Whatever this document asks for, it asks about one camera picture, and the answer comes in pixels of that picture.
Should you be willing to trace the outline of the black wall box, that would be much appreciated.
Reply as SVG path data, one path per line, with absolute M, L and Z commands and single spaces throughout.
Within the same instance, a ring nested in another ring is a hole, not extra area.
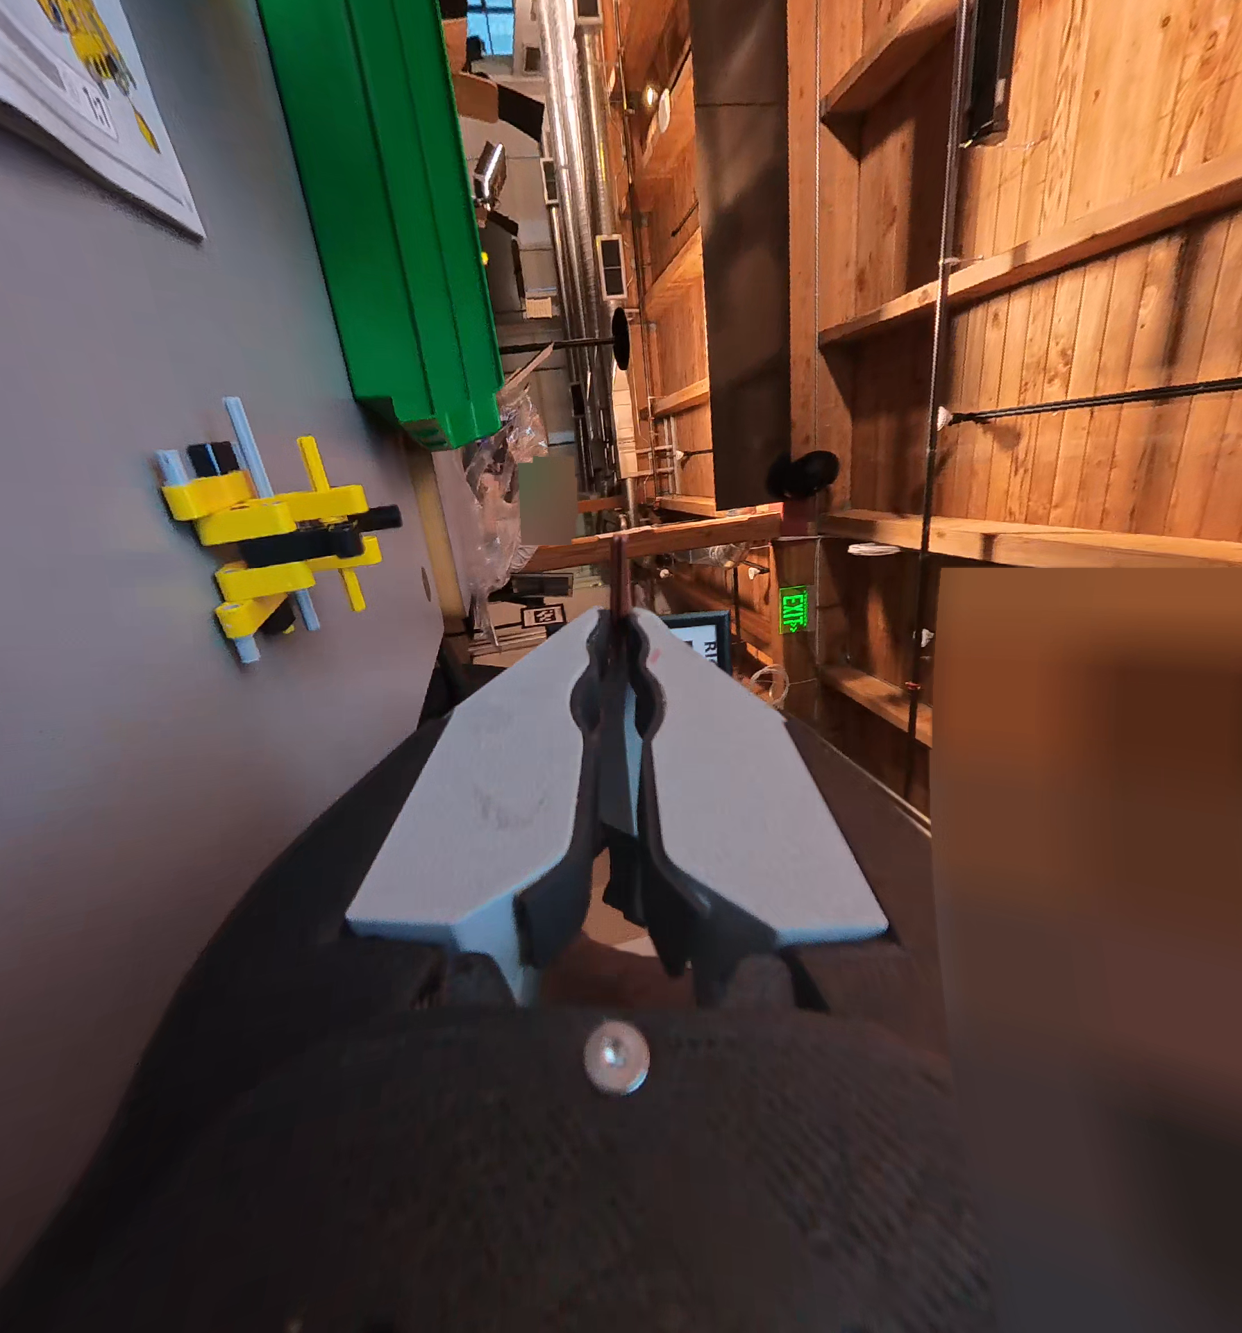
M 1004 140 L 1010 125 L 1019 2 L 974 2 L 962 143 Z

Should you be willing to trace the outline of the wooden plank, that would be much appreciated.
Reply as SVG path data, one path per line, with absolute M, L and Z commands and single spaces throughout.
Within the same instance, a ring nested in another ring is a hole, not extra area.
M 674 555 L 708 547 L 757 545 L 778 539 L 781 509 L 768 508 L 738 515 L 700 519 L 685 524 L 647 525 L 577 538 L 564 544 L 535 548 L 522 567 L 524 574 L 547 574 L 612 559 L 612 545 L 622 542 L 630 558 Z

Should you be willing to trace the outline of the metal ventilation duct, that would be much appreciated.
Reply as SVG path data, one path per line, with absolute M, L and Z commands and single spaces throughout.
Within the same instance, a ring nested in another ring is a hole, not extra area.
M 565 361 L 579 391 L 579 464 L 589 489 L 614 492 L 620 461 L 612 411 L 611 308 L 595 250 L 592 133 L 585 127 L 577 4 L 531 3 L 542 52 L 545 158 L 557 202 L 548 208 L 561 281 Z

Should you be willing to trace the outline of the lego instruction booklet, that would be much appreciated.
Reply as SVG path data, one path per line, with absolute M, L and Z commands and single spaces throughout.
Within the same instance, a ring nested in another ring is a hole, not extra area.
M 119 2 L 0 2 L 0 112 L 203 240 L 177 152 Z

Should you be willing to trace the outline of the framed white sign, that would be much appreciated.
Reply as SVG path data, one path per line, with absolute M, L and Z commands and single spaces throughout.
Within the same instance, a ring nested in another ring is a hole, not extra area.
M 662 617 L 662 622 L 701 658 L 733 675 L 730 611 L 670 614 Z

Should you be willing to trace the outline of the yellow and black lego assembly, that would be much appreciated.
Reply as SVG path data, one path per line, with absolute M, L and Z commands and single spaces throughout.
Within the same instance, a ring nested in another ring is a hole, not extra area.
M 362 614 L 361 574 L 382 562 L 379 537 L 401 529 L 403 517 L 395 504 L 372 504 L 362 485 L 333 484 L 312 436 L 296 439 L 303 486 L 273 486 L 243 401 L 226 396 L 223 409 L 229 439 L 162 451 L 156 465 L 170 519 L 200 548 L 229 557 L 212 574 L 213 619 L 249 668 L 263 641 L 319 631 L 320 578 L 336 578 L 348 608 Z

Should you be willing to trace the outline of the clear plastic bags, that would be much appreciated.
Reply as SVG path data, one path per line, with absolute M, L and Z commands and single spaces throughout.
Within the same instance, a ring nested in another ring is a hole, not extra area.
M 529 371 L 515 373 L 496 395 L 499 431 L 471 446 L 465 468 L 464 539 L 471 622 L 475 632 L 491 627 L 491 595 L 527 567 L 537 545 L 522 529 L 519 468 L 545 458 L 545 425 L 529 395 Z

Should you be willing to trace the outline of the black round fixture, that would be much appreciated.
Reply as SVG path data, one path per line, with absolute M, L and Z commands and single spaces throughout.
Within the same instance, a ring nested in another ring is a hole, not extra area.
M 840 474 L 841 461 L 827 449 L 798 456 L 783 452 L 770 464 L 764 486 L 774 501 L 810 501 L 828 491 Z

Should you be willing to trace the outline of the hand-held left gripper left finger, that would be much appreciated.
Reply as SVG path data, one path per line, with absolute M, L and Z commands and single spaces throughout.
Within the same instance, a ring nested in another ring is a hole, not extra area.
M 611 629 L 587 611 L 448 715 L 346 911 L 355 934 L 485 956 L 537 1001 L 589 906 Z

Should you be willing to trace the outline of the black disc stand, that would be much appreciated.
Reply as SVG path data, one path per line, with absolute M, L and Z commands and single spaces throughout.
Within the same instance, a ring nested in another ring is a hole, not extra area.
M 551 346 L 558 351 L 594 351 L 608 348 L 615 366 L 622 372 L 630 372 L 632 343 L 628 315 L 630 312 L 625 308 L 615 308 L 611 312 L 610 333 L 607 336 L 555 339 Z

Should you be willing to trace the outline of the black metal rod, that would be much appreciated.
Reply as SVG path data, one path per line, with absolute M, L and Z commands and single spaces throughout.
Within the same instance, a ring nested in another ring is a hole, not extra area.
M 1096 394 L 1079 398 L 1069 398 L 1056 402 L 1034 405 L 1012 405 L 997 408 L 983 408 L 970 411 L 937 409 L 937 431 L 951 425 L 990 425 L 1014 419 L 1026 419 L 1042 415 L 1065 414 L 1073 411 L 1093 411 L 1110 406 L 1129 405 L 1165 405 L 1185 399 L 1203 396 L 1228 395 L 1242 392 L 1242 375 L 1189 381 L 1180 383 L 1158 385 L 1146 389 L 1115 391 L 1109 394 Z

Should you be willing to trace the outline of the green plastic bin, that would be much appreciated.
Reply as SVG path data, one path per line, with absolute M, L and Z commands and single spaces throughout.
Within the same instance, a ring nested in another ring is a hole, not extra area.
M 429 2 L 260 2 L 353 398 L 431 452 L 504 383 L 442 20 Z

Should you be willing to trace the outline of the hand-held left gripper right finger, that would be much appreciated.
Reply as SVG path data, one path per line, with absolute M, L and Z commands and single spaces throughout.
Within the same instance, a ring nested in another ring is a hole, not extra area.
M 697 1003 L 748 958 L 890 930 L 786 718 L 655 614 L 621 624 L 621 910 Z

